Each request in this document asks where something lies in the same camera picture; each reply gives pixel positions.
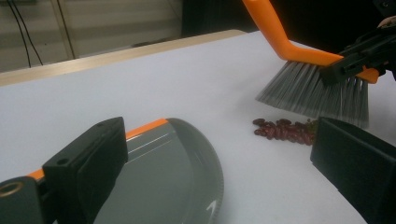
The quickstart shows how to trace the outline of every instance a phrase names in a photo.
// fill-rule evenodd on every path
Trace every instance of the white tabletop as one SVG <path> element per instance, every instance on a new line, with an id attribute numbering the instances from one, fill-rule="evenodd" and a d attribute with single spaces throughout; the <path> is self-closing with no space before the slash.
<path id="1" fill-rule="evenodd" d="M 306 121 L 255 101 L 284 64 L 260 33 L 0 88 L 0 181 L 26 175 L 104 119 L 198 128 L 225 179 L 219 223 L 365 223 L 312 165 L 311 148 L 253 134 L 254 119 Z M 370 86 L 371 133 L 396 143 L 393 77 Z"/>

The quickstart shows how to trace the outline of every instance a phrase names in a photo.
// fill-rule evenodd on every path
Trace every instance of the gray dustpan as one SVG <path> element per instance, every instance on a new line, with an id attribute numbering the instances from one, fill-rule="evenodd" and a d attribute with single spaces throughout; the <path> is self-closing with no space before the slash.
<path id="1" fill-rule="evenodd" d="M 127 140 L 128 162 L 94 223 L 213 223 L 223 196 L 215 150 L 189 123 L 167 119 Z"/>

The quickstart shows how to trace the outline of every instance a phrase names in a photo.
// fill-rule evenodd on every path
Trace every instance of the dustpan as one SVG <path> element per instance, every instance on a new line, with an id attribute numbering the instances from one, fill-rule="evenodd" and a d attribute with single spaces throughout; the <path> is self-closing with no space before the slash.
<path id="1" fill-rule="evenodd" d="M 106 143 L 118 145 L 117 149 L 100 152 Z M 100 149 L 82 150 L 74 160 L 70 157 L 78 150 L 64 152 L 70 146 Z M 70 172 L 59 171 L 67 163 L 83 163 L 74 176 L 86 177 L 69 183 Z M 44 176 L 42 170 L 32 174 L 39 179 L 36 184 L 30 176 L 0 183 L 0 211 L 6 211 L 0 212 L 0 223 L 52 223 L 52 218 L 60 224 L 213 223 L 223 196 L 223 175 L 214 148 L 181 119 L 159 119 L 126 137 L 122 118 L 106 120 L 47 161 L 43 170 Z M 52 188 L 53 179 L 55 185 L 64 183 Z"/>

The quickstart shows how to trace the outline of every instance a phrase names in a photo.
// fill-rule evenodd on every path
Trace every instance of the kidney bean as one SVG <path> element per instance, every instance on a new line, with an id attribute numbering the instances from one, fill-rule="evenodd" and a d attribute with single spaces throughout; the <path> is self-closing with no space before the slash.
<path id="1" fill-rule="evenodd" d="M 265 119 L 255 119 L 253 120 L 253 124 L 262 126 L 265 123 Z"/>
<path id="2" fill-rule="evenodd" d="M 306 124 L 301 122 L 291 123 L 288 119 L 279 119 L 275 123 L 265 121 L 265 119 L 255 119 L 253 124 L 258 125 L 259 129 L 254 131 L 256 135 L 266 137 L 268 140 L 288 140 L 292 143 L 305 144 L 312 146 L 315 140 L 316 122 L 310 119 Z"/>

